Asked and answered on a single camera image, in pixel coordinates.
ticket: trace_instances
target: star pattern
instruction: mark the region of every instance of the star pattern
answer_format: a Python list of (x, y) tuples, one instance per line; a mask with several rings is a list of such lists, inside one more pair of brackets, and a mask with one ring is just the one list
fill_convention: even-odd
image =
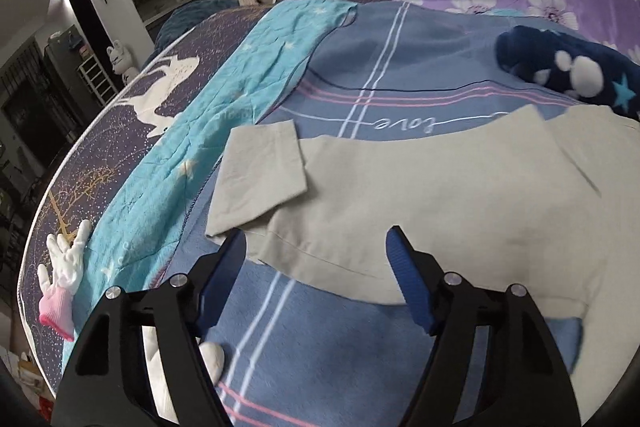
[(620, 82), (614, 82), (613, 88), (616, 90), (616, 101), (613, 103), (613, 107), (622, 107), (625, 112), (629, 112), (629, 101), (635, 98), (636, 92), (629, 89), (628, 80), (626, 79), (626, 73), (622, 74)]
[(181, 178), (185, 176), (187, 179), (193, 178), (193, 167), (196, 165), (196, 162), (193, 160), (185, 160), (178, 167), (178, 176)]
[(109, 263), (109, 266), (105, 267), (105, 268), (100, 268), (100, 271), (102, 273), (104, 273), (104, 276), (107, 277), (107, 280), (110, 281), (111, 277), (113, 277), (113, 259), (111, 259), (111, 262)]

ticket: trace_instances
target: gold tree print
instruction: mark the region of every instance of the gold tree print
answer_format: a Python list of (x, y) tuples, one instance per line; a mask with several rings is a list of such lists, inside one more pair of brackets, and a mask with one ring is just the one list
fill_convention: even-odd
[[(36, 228), (39, 229), (43, 221), (52, 210), (58, 221), (58, 229), (67, 241), (71, 242), (76, 238), (78, 229), (69, 230), (72, 223), (79, 224), (79, 220), (74, 215), (76, 203), (82, 198), (87, 200), (94, 199), (95, 193), (103, 186), (109, 184), (116, 175), (117, 166), (98, 166), (86, 171), (82, 171), (75, 183), (62, 182), (56, 194), (51, 190), (47, 193), (49, 200), (38, 215)], [(89, 216), (88, 219), (94, 220), (95, 216)]]

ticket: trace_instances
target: pink glove cuff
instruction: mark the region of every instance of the pink glove cuff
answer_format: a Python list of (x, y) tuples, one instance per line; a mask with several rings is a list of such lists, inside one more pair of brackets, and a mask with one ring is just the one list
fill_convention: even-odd
[(40, 323), (50, 326), (66, 341), (73, 342), (74, 322), (71, 318), (71, 302), (74, 296), (68, 290), (56, 286), (44, 292), (40, 299)]

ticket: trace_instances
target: white cloth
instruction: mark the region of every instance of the white cloth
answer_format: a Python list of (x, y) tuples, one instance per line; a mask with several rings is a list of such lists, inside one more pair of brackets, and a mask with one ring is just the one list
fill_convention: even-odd
[(545, 316), (581, 317), (572, 383), (582, 421), (593, 415), (640, 343), (638, 122), (593, 105), (545, 122), (525, 107), (420, 140), (299, 140), (305, 182), (292, 133), (290, 122), (232, 131), (207, 235), (240, 226), (252, 259), (389, 303), (401, 298), (384, 234), (401, 225), (445, 270), (500, 291), (524, 283)]

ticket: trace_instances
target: blue bed sheet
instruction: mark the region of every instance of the blue bed sheet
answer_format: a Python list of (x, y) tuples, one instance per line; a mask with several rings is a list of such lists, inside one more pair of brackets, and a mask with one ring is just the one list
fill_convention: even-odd
[[(465, 130), (529, 103), (547, 119), (558, 116), (577, 102), (526, 84), (495, 62), (495, 38), (516, 24), (559, 28), (536, 18), (359, 5), (351, 24), (315, 49), (296, 89), (262, 123), (293, 119), (304, 138), (397, 140)], [(204, 237), (215, 181), (214, 171), (165, 278), (216, 250)], [(571, 368), (580, 318), (548, 323)], [(433, 346), (407, 307), (340, 298), (249, 262), (207, 340), (225, 348), (218, 392), (241, 426), (398, 425)], [(458, 419), (473, 409), (483, 342), (478, 335)]]
[[(283, 2), (257, 23), (161, 140), (133, 169), (98, 221), (73, 300), (78, 332), (111, 285), (148, 289), (174, 253), (190, 204), (231, 129), (260, 120), (298, 66), (354, 7), (341, 0)], [(63, 367), (74, 343), (65, 341)]]

